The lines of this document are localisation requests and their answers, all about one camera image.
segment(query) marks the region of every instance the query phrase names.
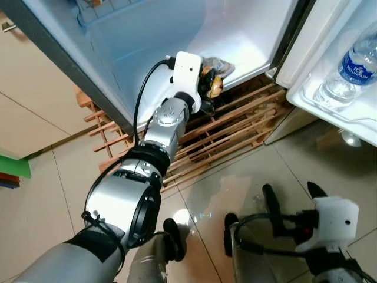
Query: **tile floor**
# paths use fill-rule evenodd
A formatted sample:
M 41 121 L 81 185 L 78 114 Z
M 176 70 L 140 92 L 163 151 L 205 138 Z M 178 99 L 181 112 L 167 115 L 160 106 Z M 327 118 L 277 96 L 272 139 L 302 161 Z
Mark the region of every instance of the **tile floor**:
M 351 148 L 325 141 L 332 126 L 318 122 L 270 146 L 260 147 L 196 179 L 163 193 L 157 227 L 167 217 L 190 228 L 187 255 L 167 266 L 169 283 L 233 282 L 232 261 L 223 252 L 223 218 L 227 212 L 248 215 L 263 210 L 261 187 L 269 182 L 282 211 L 311 208 L 306 182 L 360 206 L 358 234 L 349 252 L 377 278 L 377 158 L 371 146 Z M 48 248 L 70 238 L 82 227 L 80 218 L 88 188 L 105 153 L 100 143 L 82 136 L 30 161 L 32 178 L 16 190 L 0 188 L 0 282 L 22 272 Z M 269 242 L 267 226 L 257 236 Z M 287 240 L 274 242 L 292 247 Z M 135 250 L 128 253 L 116 280 L 126 282 Z M 271 256 L 279 282 L 309 283 L 303 261 Z

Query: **water bottle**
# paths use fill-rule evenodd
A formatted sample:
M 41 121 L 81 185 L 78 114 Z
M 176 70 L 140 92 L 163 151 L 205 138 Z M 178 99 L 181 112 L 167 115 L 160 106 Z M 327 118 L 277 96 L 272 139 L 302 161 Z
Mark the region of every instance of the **water bottle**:
M 377 81 L 377 22 L 363 32 L 314 95 L 319 106 L 342 111 Z

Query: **kitchen cabinet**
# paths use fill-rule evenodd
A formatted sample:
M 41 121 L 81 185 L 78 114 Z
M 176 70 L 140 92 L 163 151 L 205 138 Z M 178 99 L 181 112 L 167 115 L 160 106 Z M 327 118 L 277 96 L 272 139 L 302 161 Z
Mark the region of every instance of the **kitchen cabinet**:
M 0 93 L 0 155 L 20 159 L 70 135 Z
M 0 24 L 6 22 L 10 26 L 13 24 L 0 12 Z M 59 129 L 54 129 L 55 134 L 47 139 L 51 143 L 59 141 L 52 137 L 64 138 L 91 126 L 83 120 L 90 111 L 81 109 L 76 104 L 72 81 L 19 28 L 8 32 L 0 31 L 0 62 L 0 91 L 37 115 L 33 118 L 33 121 L 38 121 L 34 125 L 42 123 L 42 119 L 47 121 L 43 123 L 46 127 L 54 125 Z M 0 111 L 10 114 L 2 104 Z M 26 130 L 22 123 L 20 126 L 22 129 L 14 130 Z M 34 134 L 44 136 L 41 129 L 33 131 Z M 30 148 L 38 150 L 44 147 L 42 144 L 48 146 L 51 143 L 47 143 L 47 140 L 43 139 L 44 142 L 39 146 L 34 143 Z

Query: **cabinet handle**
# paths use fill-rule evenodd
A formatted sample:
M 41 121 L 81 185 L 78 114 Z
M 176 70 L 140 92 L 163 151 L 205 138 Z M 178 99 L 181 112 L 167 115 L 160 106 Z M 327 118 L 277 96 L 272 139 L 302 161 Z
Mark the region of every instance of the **cabinet handle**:
M 3 32 L 8 32 L 8 31 L 11 31 L 12 29 L 15 29 L 17 27 L 17 25 L 13 24 L 13 25 L 10 25 L 8 22 L 3 22 L 1 24 L 1 29 Z

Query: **green object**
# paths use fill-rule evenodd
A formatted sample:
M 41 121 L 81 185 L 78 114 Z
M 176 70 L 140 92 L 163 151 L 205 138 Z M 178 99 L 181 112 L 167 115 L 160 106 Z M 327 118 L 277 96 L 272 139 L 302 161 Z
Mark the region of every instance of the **green object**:
M 30 178 L 30 166 L 27 159 L 11 159 L 0 155 L 0 172 Z

